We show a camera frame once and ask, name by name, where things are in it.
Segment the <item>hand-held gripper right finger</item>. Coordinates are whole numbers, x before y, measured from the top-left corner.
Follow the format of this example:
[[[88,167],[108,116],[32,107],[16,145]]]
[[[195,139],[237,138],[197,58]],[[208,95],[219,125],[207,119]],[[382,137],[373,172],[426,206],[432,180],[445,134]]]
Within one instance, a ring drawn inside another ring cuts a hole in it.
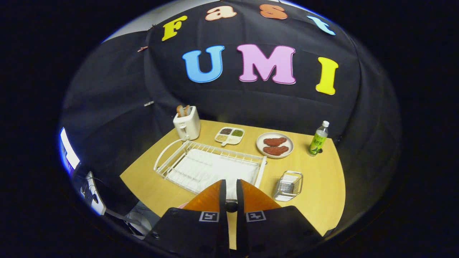
[[[237,251],[249,258],[296,258],[323,236],[295,207],[282,207],[244,180],[237,180]]]

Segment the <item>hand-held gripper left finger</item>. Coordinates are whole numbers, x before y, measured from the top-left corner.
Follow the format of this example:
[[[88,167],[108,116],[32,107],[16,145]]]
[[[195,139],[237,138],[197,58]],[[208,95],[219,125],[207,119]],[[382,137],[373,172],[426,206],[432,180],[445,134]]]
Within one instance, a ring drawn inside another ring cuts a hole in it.
[[[228,258],[226,181],[218,180],[183,208],[171,207],[145,242],[166,258]]]

